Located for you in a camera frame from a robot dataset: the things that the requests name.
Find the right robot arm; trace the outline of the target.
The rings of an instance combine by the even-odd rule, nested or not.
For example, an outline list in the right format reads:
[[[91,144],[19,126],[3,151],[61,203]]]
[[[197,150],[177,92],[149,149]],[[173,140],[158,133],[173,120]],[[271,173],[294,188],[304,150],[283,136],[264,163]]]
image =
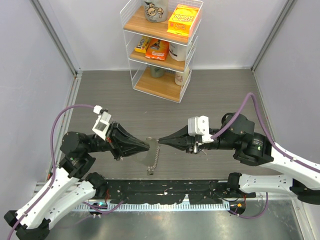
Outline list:
[[[234,151],[233,158],[251,167],[269,168],[278,175],[254,176],[239,172],[230,173],[226,191],[232,197],[255,192],[282,193],[296,196],[300,201],[312,205],[320,203],[320,165],[290,153],[267,136],[255,132],[255,123],[239,114],[226,113],[221,119],[222,134],[218,128],[209,127],[207,116],[188,119],[182,129],[159,138],[158,142],[197,154],[203,150]]]

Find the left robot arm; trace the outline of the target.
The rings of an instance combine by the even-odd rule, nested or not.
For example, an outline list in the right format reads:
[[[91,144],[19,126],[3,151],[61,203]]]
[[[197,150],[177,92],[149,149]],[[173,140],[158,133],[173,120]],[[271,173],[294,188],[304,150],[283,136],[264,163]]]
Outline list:
[[[80,203],[106,196],[102,175],[89,173],[95,163],[91,153],[110,152],[119,160],[146,152],[150,145],[129,134],[118,122],[106,125],[103,136],[67,132],[60,150],[64,158],[42,189],[22,208],[9,210],[4,219],[20,240],[44,240],[50,230]]]

